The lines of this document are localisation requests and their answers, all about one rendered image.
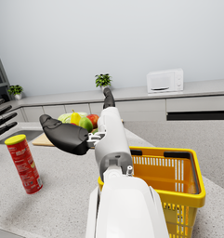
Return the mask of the potted green plant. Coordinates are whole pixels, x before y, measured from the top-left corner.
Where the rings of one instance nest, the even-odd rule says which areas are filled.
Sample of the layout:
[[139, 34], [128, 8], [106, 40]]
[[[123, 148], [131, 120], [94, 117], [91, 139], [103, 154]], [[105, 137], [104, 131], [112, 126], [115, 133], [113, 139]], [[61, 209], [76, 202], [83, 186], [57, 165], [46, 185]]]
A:
[[96, 87], [100, 87], [101, 89], [105, 89], [109, 87], [112, 82], [112, 77], [108, 73], [101, 73], [96, 75]]
[[16, 100], [20, 100], [22, 99], [22, 91], [23, 91], [23, 88], [21, 86], [15, 85], [15, 86], [10, 86], [7, 92], [10, 95], [13, 95]]

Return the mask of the yellow slatted basket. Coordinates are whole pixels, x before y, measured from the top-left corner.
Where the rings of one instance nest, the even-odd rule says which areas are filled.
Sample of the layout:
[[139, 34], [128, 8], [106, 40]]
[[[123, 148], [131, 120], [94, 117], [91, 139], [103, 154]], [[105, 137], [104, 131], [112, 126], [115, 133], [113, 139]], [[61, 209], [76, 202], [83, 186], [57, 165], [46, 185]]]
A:
[[160, 196], [169, 238], [191, 238], [204, 183], [196, 153], [188, 149], [133, 147], [132, 176]]

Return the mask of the red apple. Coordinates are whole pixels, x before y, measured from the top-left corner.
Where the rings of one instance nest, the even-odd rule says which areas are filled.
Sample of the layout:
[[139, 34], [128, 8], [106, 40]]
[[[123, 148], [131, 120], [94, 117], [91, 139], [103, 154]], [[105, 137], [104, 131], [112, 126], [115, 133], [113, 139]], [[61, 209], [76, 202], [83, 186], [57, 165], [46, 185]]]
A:
[[99, 116], [97, 114], [89, 114], [87, 116], [87, 118], [91, 121], [93, 128], [97, 128], [98, 127], [98, 119]]

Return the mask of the white microwave oven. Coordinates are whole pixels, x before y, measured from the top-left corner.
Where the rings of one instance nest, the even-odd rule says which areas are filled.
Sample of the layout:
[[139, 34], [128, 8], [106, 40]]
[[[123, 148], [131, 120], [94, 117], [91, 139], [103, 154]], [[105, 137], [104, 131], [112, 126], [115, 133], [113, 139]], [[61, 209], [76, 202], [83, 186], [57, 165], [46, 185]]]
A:
[[147, 91], [149, 94], [182, 91], [183, 76], [181, 68], [150, 72], [147, 74]]

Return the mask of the green cabbage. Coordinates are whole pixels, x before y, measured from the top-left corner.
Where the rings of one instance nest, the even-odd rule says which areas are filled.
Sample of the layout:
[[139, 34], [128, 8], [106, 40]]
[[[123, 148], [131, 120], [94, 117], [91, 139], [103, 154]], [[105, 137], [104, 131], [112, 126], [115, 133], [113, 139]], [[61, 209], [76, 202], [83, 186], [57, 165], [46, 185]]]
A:
[[[86, 117], [87, 113], [86, 112], [79, 112], [78, 113], [81, 117]], [[62, 123], [70, 123], [71, 122], [71, 114], [70, 113], [64, 113], [62, 115], [59, 116], [59, 120]]]

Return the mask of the yellow pear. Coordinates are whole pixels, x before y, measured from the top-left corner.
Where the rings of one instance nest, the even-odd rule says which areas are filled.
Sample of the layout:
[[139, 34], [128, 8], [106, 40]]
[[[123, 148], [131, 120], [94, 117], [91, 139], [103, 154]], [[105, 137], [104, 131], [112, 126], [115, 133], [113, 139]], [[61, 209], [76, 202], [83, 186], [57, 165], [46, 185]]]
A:
[[78, 126], [80, 120], [81, 120], [81, 115], [78, 112], [72, 112], [70, 123]]

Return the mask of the wooden cutting board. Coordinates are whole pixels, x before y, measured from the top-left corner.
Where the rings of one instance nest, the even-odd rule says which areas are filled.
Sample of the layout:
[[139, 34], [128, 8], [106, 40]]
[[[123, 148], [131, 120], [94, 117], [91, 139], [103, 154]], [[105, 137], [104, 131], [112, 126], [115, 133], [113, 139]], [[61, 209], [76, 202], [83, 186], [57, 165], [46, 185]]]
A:
[[65, 152], [84, 154], [93, 147], [97, 140], [104, 139], [105, 144], [111, 145], [125, 138], [125, 131], [120, 119], [102, 116], [98, 120], [98, 133], [93, 135], [80, 126], [63, 124], [48, 118], [43, 123], [44, 134], [33, 141], [37, 146], [55, 146]]

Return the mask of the green apple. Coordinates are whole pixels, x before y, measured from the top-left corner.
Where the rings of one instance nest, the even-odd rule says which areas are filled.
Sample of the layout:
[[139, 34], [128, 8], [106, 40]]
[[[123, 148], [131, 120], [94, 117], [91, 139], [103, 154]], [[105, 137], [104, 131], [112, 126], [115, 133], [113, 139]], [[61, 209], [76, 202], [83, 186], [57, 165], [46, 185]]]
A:
[[80, 119], [79, 126], [86, 129], [88, 132], [93, 130], [92, 122], [87, 117], [82, 117]]

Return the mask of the red potato chip can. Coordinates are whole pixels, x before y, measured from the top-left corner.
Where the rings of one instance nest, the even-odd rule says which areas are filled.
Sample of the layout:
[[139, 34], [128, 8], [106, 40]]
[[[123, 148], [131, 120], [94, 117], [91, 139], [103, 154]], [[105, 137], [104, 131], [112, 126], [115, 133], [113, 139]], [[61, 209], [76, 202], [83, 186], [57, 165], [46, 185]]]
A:
[[22, 185], [28, 194], [39, 192], [43, 183], [40, 179], [26, 136], [19, 134], [5, 140]]

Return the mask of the grey kitchen counter cabinets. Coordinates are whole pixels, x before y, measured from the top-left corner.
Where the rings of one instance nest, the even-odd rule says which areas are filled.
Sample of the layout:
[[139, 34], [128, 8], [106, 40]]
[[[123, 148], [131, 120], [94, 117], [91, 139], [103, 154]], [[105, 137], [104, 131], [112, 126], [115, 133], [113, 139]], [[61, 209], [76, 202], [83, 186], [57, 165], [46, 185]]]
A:
[[[181, 92], [149, 94], [144, 86], [112, 92], [124, 121], [165, 121], [176, 114], [224, 112], [224, 79], [188, 82]], [[103, 105], [100, 90], [29, 97], [10, 102], [20, 122], [36, 122], [49, 114], [57, 117], [78, 111], [99, 114]]]

